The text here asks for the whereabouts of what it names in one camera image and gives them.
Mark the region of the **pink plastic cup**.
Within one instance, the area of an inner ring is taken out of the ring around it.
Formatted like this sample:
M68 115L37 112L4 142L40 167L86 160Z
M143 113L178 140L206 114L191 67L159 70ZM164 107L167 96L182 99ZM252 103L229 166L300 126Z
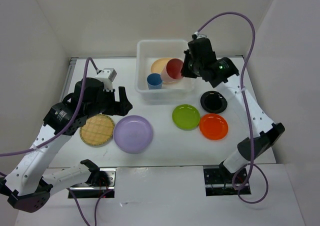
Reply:
M183 61L178 58L170 59L163 68L160 77L164 83L173 83L183 78L181 70Z

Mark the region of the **beige plastic plate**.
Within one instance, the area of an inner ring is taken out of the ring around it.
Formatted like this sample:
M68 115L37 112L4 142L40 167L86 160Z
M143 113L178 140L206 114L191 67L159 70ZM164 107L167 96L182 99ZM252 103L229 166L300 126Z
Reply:
M152 74L161 74L163 69L166 67L167 63L171 60L172 58L167 57L167 58L159 58L157 59L150 68L150 72Z

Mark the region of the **blue plastic cup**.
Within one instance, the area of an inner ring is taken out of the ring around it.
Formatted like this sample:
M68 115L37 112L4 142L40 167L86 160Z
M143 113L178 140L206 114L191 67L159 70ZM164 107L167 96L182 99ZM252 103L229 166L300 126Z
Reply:
M149 90L160 90L162 89L163 80L161 75L158 73L151 73L146 78L147 87Z

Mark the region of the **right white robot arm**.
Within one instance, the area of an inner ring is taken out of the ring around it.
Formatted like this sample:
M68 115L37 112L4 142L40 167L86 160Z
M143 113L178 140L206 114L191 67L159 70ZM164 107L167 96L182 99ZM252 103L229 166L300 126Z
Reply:
M185 58L181 74L186 78L202 78L224 97L230 99L236 115L248 131L248 137L237 144L236 150L221 164L220 179L229 183L237 171L268 150L284 133L282 123L275 123L259 106L241 81L240 72L227 57L217 59L207 38L193 39L184 51Z

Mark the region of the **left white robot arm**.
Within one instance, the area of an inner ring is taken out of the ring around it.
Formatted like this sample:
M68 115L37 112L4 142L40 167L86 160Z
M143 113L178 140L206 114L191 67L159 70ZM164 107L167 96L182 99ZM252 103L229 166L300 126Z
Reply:
M123 117L129 113L133 106L125 87L120 86L118 93L119 101L116 101L113 89L106 90L102 81L88 77L84 85L78 81L72 93L51 107L31 151L11 173L0 179L0 193L8 197L14 209L33 213L51 196L68 187L80 183L94 186L99 179L107 178L107 174L89 159L56 173L45 174L45 171L87 119L99 114Z

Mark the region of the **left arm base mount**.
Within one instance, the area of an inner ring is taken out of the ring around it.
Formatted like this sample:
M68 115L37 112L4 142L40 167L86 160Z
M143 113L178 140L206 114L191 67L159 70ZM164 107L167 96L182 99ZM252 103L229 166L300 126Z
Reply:
M114 198L116 183L116 168L100 168L98 178L93 182L81 182L70 187L77 199L98 199L102 194L109 191L103 198Z

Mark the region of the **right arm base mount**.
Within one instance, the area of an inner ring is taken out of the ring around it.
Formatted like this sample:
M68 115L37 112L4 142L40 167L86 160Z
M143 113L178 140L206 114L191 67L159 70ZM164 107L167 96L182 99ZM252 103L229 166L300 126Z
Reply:
M232 179L223 179L218 166L203 167L205 194L211 196L232 196L237 195L238 191L233 188ZM242 169L235 179L236 186L240 186L247 177L247 170ZM239 191L240 195L251 195L250 184Z

